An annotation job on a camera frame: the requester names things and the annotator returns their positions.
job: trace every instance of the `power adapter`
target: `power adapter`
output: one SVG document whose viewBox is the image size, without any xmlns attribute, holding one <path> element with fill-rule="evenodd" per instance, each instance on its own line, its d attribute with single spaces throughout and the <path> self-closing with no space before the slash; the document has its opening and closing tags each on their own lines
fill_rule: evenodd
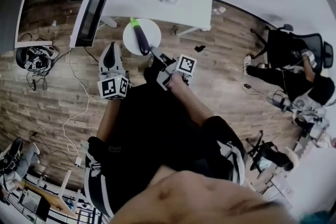
<svg viewBox="0 0 336 224">
<path fill-rule="evenodd" d="M 244 84 L 244 87 L 245 87 L 246 89 L 251 89 L 251 88 L 252 88 L 251 85 L 249 85 L 249 84 Z"/>
<path fill-rule="evenodd" d="M 76 157 L 76 161 L 75 161 L 75 165 L 77 166 L 77 167 L 80 167 L 80 164 L 82 163 L 82 158 L 81 157 L 79 157 L 79 156 L 77 156 Z"/>
</svg>

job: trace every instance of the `black mesh chair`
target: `black mesh chair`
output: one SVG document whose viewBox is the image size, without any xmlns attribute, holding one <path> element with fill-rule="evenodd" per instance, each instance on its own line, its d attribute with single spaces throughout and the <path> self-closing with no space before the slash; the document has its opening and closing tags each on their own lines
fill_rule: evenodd
<svg viewBox="0 0 336 224">
<path fill-rule="evenodd" d="M 280 27 L 276 30 L 271 30 L 269 27 L 266 27 L 268 30 L 268 40 L 265 41 L 263 37 L 255 32 L 254 29 L 251 29 L 251 33 L 255 34 L 257 38 L 264 44 L 264 49 L 253 57 L 253 59 L 258 58 L 267 52 L 267 65 L 271 65 L 272 68 L 282 68 L 284 66 L 290 65 L 299 65 L 303 66 L 303 63 L 298 62 L 297 57 L 293 54 L 298 40 L 304 41 L 308 49 L 312 51 L 315 55 L 315 62 L 317 63 L 314 68 L 315 73 L 321 73 L 322 68 L 331 68 L 333 64 L 333 49 L 330 44 L 322 41 L 320 34 L 311 34 L 311 35 L 295 35 L 293 33 L 288 33 L 282 30 L 293 31 L 291 25 L 285 24 L 283 27 Z"/>
</svg>

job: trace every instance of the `office chair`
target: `office chair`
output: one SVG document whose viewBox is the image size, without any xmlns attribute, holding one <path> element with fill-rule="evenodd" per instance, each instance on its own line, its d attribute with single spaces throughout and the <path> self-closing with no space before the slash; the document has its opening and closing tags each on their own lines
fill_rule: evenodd
<svg viewBox="0 0 336 224">
<path fill-rule="evenodd" d="M 286 171 L 292 170 L 294 167 L 293 162 L 289 159 L 289 157 L 278 151 L 278 147 L 273 144 L 273 142 L 264 142 L 262 140 L 264 135 L 263 130 L 260 130 L 260 137 L 257 141 L 256 145 L 253 145 L 248 138 L 246 138 L 246 142 L 252 146 L 252 150 L 250 150 L 247 154 L 252 158 L 253 163 L 250 167 L 250 171 L 253 171 L 255 169 L 258 170 L 259 176 L 258 178 L 263 174 L 264 170 L 261 170 L 259 166 L 259 162 L 261 158 L 265 158 L 274 164 L 276 164 L 279 167 L 283 167 Z"/>
<path fill-rule="evenodd" d="M 322 41 L 320 34 L 310 35 L 295 35 L 293 33 L 287 33 L 286 31 L 293 31 L 293 27 L 289 24 L 285 24 L 283 27 L 268 30 L 268 40 L 265 41 L 261 35 L 251 29 L 251 33 L 264 44 L 264 49 L 257 55 L 253 56 L 253 59 L 258 58 L 267 52 L 267 66 L 271 65 L 272 68 L 282 68 L 284 66 L 299 65 L 303 66 L 303 63 L 298 64 L 298 58 L 293 56 L 293 48 L 298 45 L 297 40 L 302 40 L 307 45 L 308 49 L 315 55 L 315 62 L 317 66 L 314 68 L 315 73 L 321 73 L 322 68 L 331 68 L 333 65 L 333 49 L 330 44 Z"/>
</svg>

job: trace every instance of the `label sticker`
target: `label sticker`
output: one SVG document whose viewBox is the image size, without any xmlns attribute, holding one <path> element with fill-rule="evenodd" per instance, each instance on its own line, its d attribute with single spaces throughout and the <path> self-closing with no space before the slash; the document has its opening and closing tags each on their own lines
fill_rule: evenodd
<svg viewBox="0 0 336 224">
<path fill-rule="evenodd" d="M 32 65 L 32 63 L 31 62 L 26 62 L 26 64 L 25 64 L 25 69 L 28 69 L 30 66 Z"/>
</svg>

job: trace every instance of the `white sneaker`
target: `white sneaker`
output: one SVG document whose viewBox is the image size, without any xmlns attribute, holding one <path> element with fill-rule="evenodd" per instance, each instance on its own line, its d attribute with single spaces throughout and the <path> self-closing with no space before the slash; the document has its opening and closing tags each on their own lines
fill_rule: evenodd
<svg viewBox="0 0 336 224">
<path fill-rule="evenodd" d="M 244 75 L 248 75 L 247 71 L 246 71 L 246 68 L 248 66 L 251 66 L 251 64 L 252 64 L 252 57 L 251 57 L 251 55 L 248 55 L 244 58 Z"/>
<path fill-rule="evenodd" d="M 35 152 L 36 152 L 36 154 L 39 155 L 39 154 L 40 154 L 40 150 L 38 149 L 37 145 L 36 145 L 34 142 L 32 142 L 32 145 L 33 145 L 34 148 L 35 148 Z"/>
<path fill-rule="evenodd" d="M 266 65 L 263 62 L 261 62 L 260 64 L 258 64 L 257 68 L 265 69 Z"/>
</svg>

